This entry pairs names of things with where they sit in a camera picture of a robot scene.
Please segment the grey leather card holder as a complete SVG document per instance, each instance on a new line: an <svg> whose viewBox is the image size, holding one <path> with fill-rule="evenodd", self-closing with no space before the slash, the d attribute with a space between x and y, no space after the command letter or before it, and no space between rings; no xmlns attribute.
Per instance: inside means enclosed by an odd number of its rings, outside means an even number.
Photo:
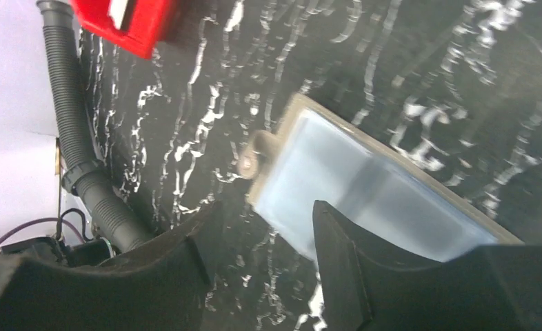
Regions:
<svg viewBox="0 0 542 331"><path fill-rule="evenodd" d="M254 132L237 170L247 202L299 254L317 257L315 201L435 261L478 245L519 239L406 158L303 94L293 94L277 131Z"/></svg>

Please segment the stack of credit cards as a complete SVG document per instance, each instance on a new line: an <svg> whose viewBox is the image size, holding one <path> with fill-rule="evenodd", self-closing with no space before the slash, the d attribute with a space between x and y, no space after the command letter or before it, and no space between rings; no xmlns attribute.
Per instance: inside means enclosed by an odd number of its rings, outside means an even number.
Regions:
<svg viewBox="0 0 542 331"><path fill-rule="evenodd" d="M110 0L108 16L117 30L125 30L134 10L135 0Z"/></svg>

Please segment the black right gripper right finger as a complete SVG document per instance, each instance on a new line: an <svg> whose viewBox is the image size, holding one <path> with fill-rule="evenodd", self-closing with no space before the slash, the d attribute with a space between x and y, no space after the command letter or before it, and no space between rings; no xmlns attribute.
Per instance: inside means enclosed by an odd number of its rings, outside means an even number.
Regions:
<svg viewBox="0 0 542 331"><path fill-rule="evenodd" d="M325 201L312 220L331 330L542 330L542 245L482 245L438 262Z"/></svg>

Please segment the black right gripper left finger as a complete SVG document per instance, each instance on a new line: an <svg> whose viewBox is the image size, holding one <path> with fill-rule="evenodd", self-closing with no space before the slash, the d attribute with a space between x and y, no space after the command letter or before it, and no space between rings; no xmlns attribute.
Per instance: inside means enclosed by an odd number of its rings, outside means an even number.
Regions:
<svg viewBox="0 0 542 331"><path fill-rule="evenodd" d="M215 282L223 204L95 266L0 255L0 330L198 330Z"/></svg>

